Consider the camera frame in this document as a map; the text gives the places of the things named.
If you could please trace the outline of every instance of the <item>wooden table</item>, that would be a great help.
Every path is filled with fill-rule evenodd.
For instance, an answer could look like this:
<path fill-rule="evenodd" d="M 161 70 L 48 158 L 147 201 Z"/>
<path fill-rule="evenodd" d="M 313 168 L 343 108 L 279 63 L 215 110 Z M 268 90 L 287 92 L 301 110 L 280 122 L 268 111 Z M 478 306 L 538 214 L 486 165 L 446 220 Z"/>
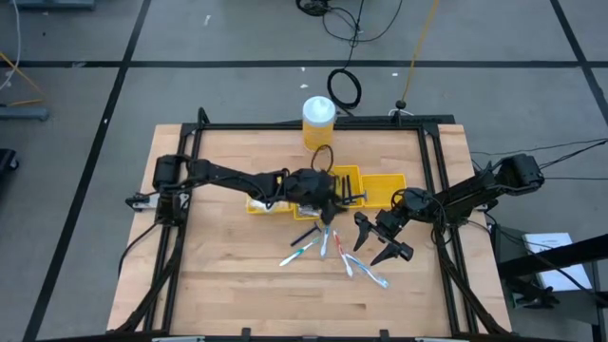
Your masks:
<path fill-rule="evenodd" d="M 143 176 L 142 192 L 150 192 L 156 158 L 174 154 L 179 125 L 159 125 Z M 461 125 L 440 125 L 450 184 L 473 175 Z M 427 139 L 428 149 L 432 142 Z M 425 188 L 415 132 L 335 131 L 335 165 L 359 165 L 361 173 L 405 173 L 408 186 Z M 435 184 L 439 184 L 430 153 Z M 199 158 L 249 173 L 294 171 L 309 167 L 312 153 L 300 131 L 203 131 Z M 373 219 L 375 210 L 363 210 Z M 358 229 L 353 211 L 335 219 L 347 251 Z M 135 214 L 130 239 L 153 221 L 154 213 Z M 471 217 L 485 224 L 484 217 Z M 328 257 L 313 247 L 288 266 L 278 263 L 294 252 L 289 243 L 311 228 L 291 214 L 252 216 L 245 195 L 208 185 L 194 191 L 173 314 L 172 334 L 449 336 L 446 302 L 430 225 L 410 222 L 397 237 L 415 249 L 411 262 L 384 261 L 373 270 L 390 283 L 385 290 L 362 274 L 349 279 L 333 241 Z M 474 225 L 460 228 L 468 278 L 473 292 L 504 328 L 510 323 L 488 233 Z M 116 328 L 148 290 L 159 245 L 160 229 L 130 252 L 123 265 L 108 328 Z M 370 238 L 356 255 L 364 262 L 384 248 Z M 461 330 L 466 321 L 454 286 Z M 160 295 L 155 327 L 160 326 L 165 293 Z"/>

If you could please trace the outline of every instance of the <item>plastic bottle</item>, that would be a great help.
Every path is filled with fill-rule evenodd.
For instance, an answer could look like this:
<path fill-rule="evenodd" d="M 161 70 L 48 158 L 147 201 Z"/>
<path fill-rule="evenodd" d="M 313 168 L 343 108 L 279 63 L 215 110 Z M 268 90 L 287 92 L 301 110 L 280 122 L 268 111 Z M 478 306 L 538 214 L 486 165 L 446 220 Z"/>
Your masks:
<path fill-rule="evenodd" d="M 314 96 L 302 106 L 304 145 L 315 151 L 320 145 L 332 144 L 335 104 L 323 96 Z"/>

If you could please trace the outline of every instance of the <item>concrete floor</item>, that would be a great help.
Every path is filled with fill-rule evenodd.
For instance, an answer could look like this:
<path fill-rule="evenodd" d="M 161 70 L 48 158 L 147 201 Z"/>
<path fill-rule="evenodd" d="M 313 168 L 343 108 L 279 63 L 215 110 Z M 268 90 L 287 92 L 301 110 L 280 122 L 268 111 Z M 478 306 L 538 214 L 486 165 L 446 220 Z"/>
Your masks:
<path fill-rule="evenodd" d="M 95 11 L 22 13 L 25 61 L 114 61 L 124 56 L 143 0 L 98 0 Z M 356 11 L 358 2 L 333 0 Z M 608 61 L 603 0 L 560 0 L 590 61 Z M 369 1 L 362 29 L 381 30 L 397 1 Z M 393 28 L 361 44 L 354 60 L 408 60 L 430 2 L 405 0 Z M 335 18 L 328 25 L 341 30 Z M 15 56 L 14 13 L 0 2 L 0 48 Z M 134 61 L 344 60 L 346 43 L 320 19 L 281 0 L 152 0 Z M 422 60 L 576 61 L 547 0 L 442 0 Z M 66 222 L 119 66 L 25 67 L 47 93 L 46 123 L 0 122 L 0 147 L 16 149 L 22 167 L 0 200 L 0 341 L 21 340 Z M 124 198 L 139 189 L 156 124 L 193 121 L 204 106 L 215 123 L 298 119 L 310 96 L 326 95 L 330 67 L 130 68 L 88 187 L 39 338 L 103 333 L 117 263 L 133 218 Z M 0 69 L 4 76 L 5 69 Z M 354 112 L 385 115 L 403 91 L 402 67 L 353 67 L 363 85 Z M 593 69 L 603 88 L 608 69 Z M 352 86 L 335 81 L 348 99 Z M 18 77 L 0 103 L 35 94 Z M 417 114 L 453 114 L 471 150 L 504 151 L 608 136 L 608 125 L 580 67 L 421 67 L 408 95 Z M 549 161 L 569 149 L 537 153 Z M 547 170 L 549 176 L 607 177 L 608 150 L 595 149 Z M 487 159 L 475 156 L 478 162 Z M 548 181 L 521 198 L 501 200 L 504 225 L 529 232 L 568 232 L 573 240 L 606 232 L 608 182 Z M 600 263 L 608 284 L 608 265 Z M 555 313 L 513 310 L 514 330 L 528 336 L 591 339 L 586 324 Z"/>

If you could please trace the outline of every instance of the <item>white toothbrush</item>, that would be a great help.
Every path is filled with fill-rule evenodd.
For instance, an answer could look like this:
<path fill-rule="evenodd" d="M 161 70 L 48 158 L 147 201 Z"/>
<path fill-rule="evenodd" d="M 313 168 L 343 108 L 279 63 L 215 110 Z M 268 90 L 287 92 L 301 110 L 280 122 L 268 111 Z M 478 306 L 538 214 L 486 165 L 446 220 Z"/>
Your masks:
<path fill-rule="evenodd" d="M 342 244 L 340 243 L 340 237 L 338 236 L 338 233 L 335 231 L 335 229 L 333 230 L 333 238 L 335 239 L 335 245 L 338 247 L 338 252 L 340 253 L 342 260 L 344 260 L 344 264 L 346 265 L 346 273 L 350 277 L 352 277 L 351 265 L 349 265 L 349 261 L 346 259 L 346 254 L 344 253 L 344 250 L 342 249 Z"/>
<path fill-rule="evenodd" d="M 325 233 L 323 234 L 323 246 L 321 246 L 321 257 L 325 257 L 327 253 L 327 238 L 330 237 L 330 226 L 325 225 Z"/>
<path fill-rule="evenodd" d="M 389 282 L 379 275 L 374 275 L 371 272 L 371 270 L 366 265 L 363 264 L 363 262 L 359 261 L 359 259 L 357 259 L 354 256 L 351 256 L 350 254 L 346 254 L 346 257 L 349 258 L 350 260 L 352 260 L 355 264 L 357 264 L 359 266 L 359 268 L 361 270 L 363 270 L 363 272 L 367 273 L 368 276 L 370 276 L 370 278 L 373 279 L 373 281 L 378 283 L 378 285 L 382 286 L 385 289 L 388 288 Z"/>
<path fill-rule="evenodd" d="M 278 266 L 285 266 L 288 263 L 290 263 L 293 259 L 299 257 L 302 253 L 304 253 L 304 251 L 306 251 L 307 249 L 309 249 L 312 245 L 316 244 L 319 241 L 318 237 L 315 237 L 313 241 L 311 241 L 311 243 L 307 244 L 306 246 L 298 249 L 297 251 L 295 251 L 295 253 L 293 253 L 291 256 L 287 257 L 285 260 L 281 261 L 281 263 L 278 264 Z"/>

